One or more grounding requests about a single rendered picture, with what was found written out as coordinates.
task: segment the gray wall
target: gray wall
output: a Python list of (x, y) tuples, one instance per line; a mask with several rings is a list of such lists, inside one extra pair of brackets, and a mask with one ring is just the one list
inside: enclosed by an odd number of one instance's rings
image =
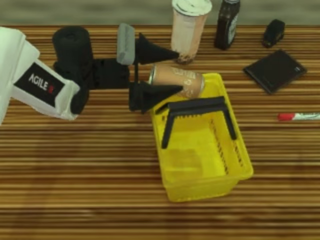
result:
[[(239, 24), (320, 25), (320, 0), (241, 0)], [(215, 24), (221, 0), (212, 0), (207, 23)], [(0, 24), (172, 23), (171, 0), (0, 0)]]

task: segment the black label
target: black label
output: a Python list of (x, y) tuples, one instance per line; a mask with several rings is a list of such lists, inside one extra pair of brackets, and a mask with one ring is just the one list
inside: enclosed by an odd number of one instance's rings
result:
[(36, 63), (14, 85), (54, 108), (56, 97), (65, 86)]

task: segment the striped wood surface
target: striped wood surface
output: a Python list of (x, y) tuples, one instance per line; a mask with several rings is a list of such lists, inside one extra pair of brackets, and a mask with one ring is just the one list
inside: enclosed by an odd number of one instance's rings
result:
[[(57, 26), (12, 27), (52, 66)], [(180, 66), (222, 75), (254, 166), (252, 179), (225, 197), (170, 203), (150, 116), (129, 112), (127, 90), (92, 92), (72, 122), (12, 100), (0, 127), (0, 239), (320, 239), (320, 122), (276, 119), (279, 112), (320, 110), (320, 28), (287, 27), (272, 49), (260, 44), (264, 29), (239, 27), (232, 48), (220, 51), (208, 26), (196, 61)], [(95, 57), (114, 57), (117, 27), (88, 30)], [(170, 47), (167, 26), (136, 26), (136, 32)], [(279, 48), (308, 74), (268, 96), (242, 68)], [(142, 80), (150, 68), (140, 67)]]

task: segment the yellow basket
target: yellow basket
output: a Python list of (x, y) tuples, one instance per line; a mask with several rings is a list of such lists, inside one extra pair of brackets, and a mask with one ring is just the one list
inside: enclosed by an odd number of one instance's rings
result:
[(152, 125), (162, 182), (172, 202), (186, 202), (228, 194), (239, 180), (253, 175), (253, 167), (236, 121), (222, 78), (204, 74), (205, 88), (200, 98), (224, 96), (236, 140), (230, 137), (224, 114), (210, 112), (174, 121), (170, 140), (162, 149), (169, 110), (156, 114), (167, 102), (186, 100), (174, 95), (151, 110)]

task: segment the cup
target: cup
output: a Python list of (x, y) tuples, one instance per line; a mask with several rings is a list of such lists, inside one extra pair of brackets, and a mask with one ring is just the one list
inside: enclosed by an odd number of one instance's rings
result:
[(203, 92), (205, 78), (198, 72), (164, 64), (154, 64), (149, 76), (149, 84), (183, 86), (183, 90), (177, 95), (187, 99), (195, 99)]
[(178, 52), (178, 64), (190, 64), (196, 57), (211, 0), (172, 0), (173, 25), (171, 49)]

